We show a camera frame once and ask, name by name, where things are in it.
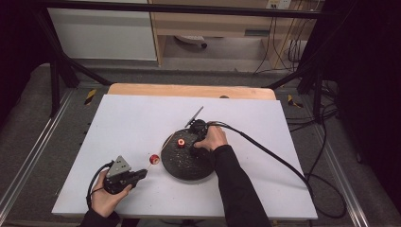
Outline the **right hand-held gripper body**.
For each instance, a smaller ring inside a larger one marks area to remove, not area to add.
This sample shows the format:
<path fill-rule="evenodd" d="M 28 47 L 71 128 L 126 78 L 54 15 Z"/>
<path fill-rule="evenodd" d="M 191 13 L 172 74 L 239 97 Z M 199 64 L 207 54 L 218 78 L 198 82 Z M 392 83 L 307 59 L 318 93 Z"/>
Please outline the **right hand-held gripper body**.
<path fill-rule="evenodd" d="M 203 110 L 203 107 L 200 107 L 196 113 L 188 120 L 186 123 L 185 127 L 188 128 L 188 130 L 197 135 L 196 141 L 199 142 L 205 138 L 205 135 L 207 133 L 207 124 L 205 121 L 198 119 L 197 116 L 201 113 Z"/>

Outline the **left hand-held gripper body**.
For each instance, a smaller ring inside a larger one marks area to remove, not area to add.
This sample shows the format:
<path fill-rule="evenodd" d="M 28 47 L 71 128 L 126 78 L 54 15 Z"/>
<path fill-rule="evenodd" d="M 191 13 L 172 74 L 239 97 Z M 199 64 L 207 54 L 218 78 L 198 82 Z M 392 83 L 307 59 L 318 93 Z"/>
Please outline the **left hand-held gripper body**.
<path fill-rule="evenodd" d="M 135 171 L 131 170 L 131 166 L 127 161 L 122 156 L 118 156 L 109 168 L 103 181 L 104 189 L 108 193 L 115 195 L 129 184 L 135 187 L 136 185 L 132 185 L 134 172 Z"/>

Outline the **thin wooden skewer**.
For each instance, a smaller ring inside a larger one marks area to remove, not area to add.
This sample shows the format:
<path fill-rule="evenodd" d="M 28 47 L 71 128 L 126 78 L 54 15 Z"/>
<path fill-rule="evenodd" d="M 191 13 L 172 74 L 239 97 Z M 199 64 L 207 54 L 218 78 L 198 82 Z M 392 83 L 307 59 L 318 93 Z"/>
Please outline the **thin wooden skewer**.
<path fill-rule="evenodd" d="M 164 143 L 162 144 L 162 147 L 160 148 L 160 150 L 157 152 L 157 153 L 155 153 L 155 154 L 157 154 L 159 157 L 160 157 L 160 162 L 161 162 L 161 160 L 162 160 L 162 152 L 163 152 L 163 150 L 165 149 L 165 147 L 167 146 L 167 144 L 169 143 L 169 141 L 172 139 L 172 137 L 173 137 L 173 134 L 170 134 L 168 137 L 167 137 L 167 139 L 164 141 Z M 148 168 L 147 168 L 147 170 L 150 170 L 150 168 L 152 167 L 152 166 L 157 166 L 157 165 L 152 165 L 151 163 L 149 163 L 149 166 L 148 166 Z"/>

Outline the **black round plate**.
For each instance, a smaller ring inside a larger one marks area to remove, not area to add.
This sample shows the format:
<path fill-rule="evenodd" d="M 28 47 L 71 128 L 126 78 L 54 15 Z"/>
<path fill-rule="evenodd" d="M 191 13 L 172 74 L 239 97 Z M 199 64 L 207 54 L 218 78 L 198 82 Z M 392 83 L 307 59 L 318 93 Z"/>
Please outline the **black round plate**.
<path fill-rule="evenodd" d="M 183 148 L 177 146 L 180 138 L 185 141 Z M 212 153 L 205 148 L 195 148 L 196 139 L 197 135 L 188 129 L 173 133 L 162 152 L 162 164 L 171 176 L 182 181 L 198 181 L 214 172 Z"/>

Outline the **person's right hand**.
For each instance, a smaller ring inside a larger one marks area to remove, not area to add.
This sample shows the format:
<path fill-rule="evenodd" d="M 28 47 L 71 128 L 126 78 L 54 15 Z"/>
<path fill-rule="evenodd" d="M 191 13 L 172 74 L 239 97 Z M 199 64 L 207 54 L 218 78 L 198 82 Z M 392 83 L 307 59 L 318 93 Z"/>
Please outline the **person's right hand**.
<path fill-rule="evenodd" d="M 213 151 L 216 148 L 227 145 L 228 141 L 225 132 L 218 126 L 210 126 L 203 140 L 194 144 L 195 148 L 205 148 Z"/>

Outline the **person's left hand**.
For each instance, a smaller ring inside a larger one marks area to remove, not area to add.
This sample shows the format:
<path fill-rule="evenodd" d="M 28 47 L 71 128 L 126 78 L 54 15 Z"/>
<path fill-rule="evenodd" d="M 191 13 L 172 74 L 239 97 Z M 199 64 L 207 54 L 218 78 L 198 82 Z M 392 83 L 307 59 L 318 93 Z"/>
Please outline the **person's left hand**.
<path fill-rule="evenodd" d="M 118 194 L 110 194 L 104 189 L 103 181 L 106 177 L 107 170 L 99 173 L 97 182 L 91 192 L 91 208 L 104 218 L 107 218 L 131 191 L 131 185 L 126 186 Z"/>

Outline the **wooden table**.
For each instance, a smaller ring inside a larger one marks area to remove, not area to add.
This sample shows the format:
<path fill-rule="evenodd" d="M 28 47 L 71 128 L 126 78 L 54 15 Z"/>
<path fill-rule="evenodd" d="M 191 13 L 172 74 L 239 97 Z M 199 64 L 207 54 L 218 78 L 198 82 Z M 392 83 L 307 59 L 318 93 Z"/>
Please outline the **wooden table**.
<path fill-rule="evenodd" d="M 115 83 L 110 86 L 109 95 L 128 96 L 191 96 L 238 99 L 275 100 L 272 89 L 243 86 L 198 86 L 175 84 Z"/>

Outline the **yellow black tape strip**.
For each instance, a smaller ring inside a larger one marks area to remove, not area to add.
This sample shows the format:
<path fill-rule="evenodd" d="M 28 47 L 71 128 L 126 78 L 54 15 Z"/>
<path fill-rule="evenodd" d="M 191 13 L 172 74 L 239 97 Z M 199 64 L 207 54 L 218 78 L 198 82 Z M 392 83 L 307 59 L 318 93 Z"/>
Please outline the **yellow black tape strip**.
<path fill-rule="evenodd" d="M 96 94 L 96 89 L 92 89 L 92 90 L 88 93 L 87 97 L 85 98 L 84 105 L 90 105 L 90 103 L 92 102 L 92 100 L 93 100 L 95 94 Z"/>
<path fill-rule="evenodd" d="M 302 103 L 295 102 L 292 95 L 288 95 L 288 105 L 289 106 L 295 106 L 297 108 L 303 108 L 304 107 L 304 105 Z"/>

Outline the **white chair base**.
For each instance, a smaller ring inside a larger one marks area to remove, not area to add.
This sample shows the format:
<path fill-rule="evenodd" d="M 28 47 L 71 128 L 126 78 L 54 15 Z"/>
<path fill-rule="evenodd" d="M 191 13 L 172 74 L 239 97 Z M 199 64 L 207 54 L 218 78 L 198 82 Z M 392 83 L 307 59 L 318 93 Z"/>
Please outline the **white chair base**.
<path fill-rule="evenodd" d="M 176 39 L 187 44 L 199 45 L 201 48 L 207 47 L 207 43 L 202 36 L 176 36 Z"/>

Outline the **light wooden desk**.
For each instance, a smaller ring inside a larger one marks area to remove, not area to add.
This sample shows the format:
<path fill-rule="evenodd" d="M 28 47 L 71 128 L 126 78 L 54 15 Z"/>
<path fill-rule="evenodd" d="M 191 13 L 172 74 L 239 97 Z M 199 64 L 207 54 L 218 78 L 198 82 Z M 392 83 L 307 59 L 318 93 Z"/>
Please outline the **light wooden desk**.
<path fill-rule="evenodd" d="M 148 0 L 151 4 L 267 9 L 268 0 Z M 318 11 L 323 0 L 291 0 L 288 9 Z M 270 18 L 152 12 L 154 33 L 159 36 L 203 36 L 256 38 L 268 51 L 270 66 L 284 66 L 285 50 L 291 41 L 306 42 L 316 24 L 314 19 Z"/>

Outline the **black metal stand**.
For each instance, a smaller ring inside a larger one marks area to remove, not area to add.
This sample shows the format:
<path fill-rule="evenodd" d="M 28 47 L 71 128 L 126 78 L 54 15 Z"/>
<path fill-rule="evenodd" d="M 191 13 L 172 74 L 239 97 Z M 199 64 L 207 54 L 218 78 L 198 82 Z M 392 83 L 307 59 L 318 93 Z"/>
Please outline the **black metal stand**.
<path fill-rule="evenodd" d="M 267 85 L 267 88 L 275 90 L 296 78 L 301 79 L 301 82 L 297 86 L 297 91 L 300 95 L 305 95 L 311 89 L 314 89 L 312 116 L 318 124 L 322 124 L 321 101 L 323 93 L 323 66 L 321 63 L 306 61 L 303 65 L 299 66 L 295 72 Z"/>
<path fill-rule="evenodd" d="M 71 59 L 62 49 L 61 42 L 57 36 L 57 32 L 51 22 L 46 9 L 38 9 L 33 13 L 38 30 L 44 36 L 44 43 L 48 49 L 50 57 L 50 78 L 51 78 L 51 94 L 52 107 L 50 116 L 53 117 L 61 108 L 61 87 L 60 79 L 68 88 L 77 88 L 79 80 L 75 70 L 85 76 L 99 82 L 102 85 L 112 85 L 113 83 L 96 73 L 90 71 L 77 61 Z"/>

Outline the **black metal crossbar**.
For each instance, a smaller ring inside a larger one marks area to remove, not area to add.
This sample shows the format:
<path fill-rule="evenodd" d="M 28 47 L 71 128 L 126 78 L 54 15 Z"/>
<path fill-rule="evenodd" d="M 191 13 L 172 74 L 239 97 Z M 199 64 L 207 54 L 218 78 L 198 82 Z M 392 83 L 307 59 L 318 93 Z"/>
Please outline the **black metal crossbar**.
<path fill-rule="evenodd" d="M 330 13 L 321 11 L 299 11 L 299 10 L 288 10 L 288 9 L 242 9 L 242 8 L 231 8 L 231 7 L 93 2 L 93 1 L 74 1 L 74 0 L 38 0 L 37 3 L 46 8 L 52 8 L 52 9 L 116 10 L 116 11 L 236 15 L 236 16 L 255 16 L 255 17 L 302 18 L 302 19 L 322 19 L 331 16 Z"/>

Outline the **white cabinet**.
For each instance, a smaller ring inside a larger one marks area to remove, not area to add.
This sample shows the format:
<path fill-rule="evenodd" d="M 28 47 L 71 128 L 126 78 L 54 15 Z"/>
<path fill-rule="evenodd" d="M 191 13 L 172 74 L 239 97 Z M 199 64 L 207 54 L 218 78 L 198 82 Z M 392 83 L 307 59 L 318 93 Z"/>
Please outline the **white cabinet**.
<path fill-rule="evenodd" d="M 74 59 L 157 59 L 148 12 L 49 9 L 63 51 Z"/>

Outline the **black curtain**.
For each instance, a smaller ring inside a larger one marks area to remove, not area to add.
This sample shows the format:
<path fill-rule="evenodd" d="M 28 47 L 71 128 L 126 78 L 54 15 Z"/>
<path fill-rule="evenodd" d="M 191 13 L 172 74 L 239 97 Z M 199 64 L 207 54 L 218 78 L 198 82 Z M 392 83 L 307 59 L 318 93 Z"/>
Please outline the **black curtain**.
<path fill-rule="evenodd" d="M 329 73 L 357 150 L 401 209 L 401 0 L 358 0 Z"/>
<path fill-rule="evenodd" d="M 0 125 L 25 90 L 31 72 L 48 62 L 36 25 L 27 1 L 0 0 Z"/>

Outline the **aluminium floor rail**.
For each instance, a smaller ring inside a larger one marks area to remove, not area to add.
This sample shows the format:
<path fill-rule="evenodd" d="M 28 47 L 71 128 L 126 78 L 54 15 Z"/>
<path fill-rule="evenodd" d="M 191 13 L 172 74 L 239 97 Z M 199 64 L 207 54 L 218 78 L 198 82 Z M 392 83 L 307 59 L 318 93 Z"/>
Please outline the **aluminium floor rail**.
<path fill-rule="evenodd" d="M 352 185 L 350 184 L 343 168 L 341 167 L 340 161 L 335 155 L 328 138 L 325 137 L 323 126 L 315 125 L 314 129 L 320 141 L 323 143 L 323 155 L 330 168 L 336 185 L 344 197 L 350 219 L 353 221 L 355 227 L 369 227 L 369 221 L 357 200 L 356 193 L 354 192 Z"/>
<path fill-rule="evenodd" d="M 5 195 L 0 200 L 0 222 L 4 222 L 7 218 L 12 206 L 16 202 L 21 193 L 28 177 L 33 168 L 39 161 L 47 143 L 49 142 L 54 130 L 59 125 L 68 105 L 70 104 L 72 95 L 76 92 L 75 89 L 67 89 L 61 99 L 61 106 L 56 111 L 55 115 L 50 117 L 46 122 L 39 138 L 27 155 L 25 161 L 20 167 L 17 175 L 14 177 Z"/>

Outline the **white wall socket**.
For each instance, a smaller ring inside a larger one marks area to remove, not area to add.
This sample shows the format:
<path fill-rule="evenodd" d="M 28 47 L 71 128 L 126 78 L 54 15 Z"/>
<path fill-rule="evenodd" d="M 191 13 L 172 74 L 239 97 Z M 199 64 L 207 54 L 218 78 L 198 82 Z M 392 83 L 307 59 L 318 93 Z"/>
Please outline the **white wall socket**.
<path fill-rule="evenodd" d="M 291 4 L 291 0 L 268 0 L 267 9 L 288 9 Z"/>

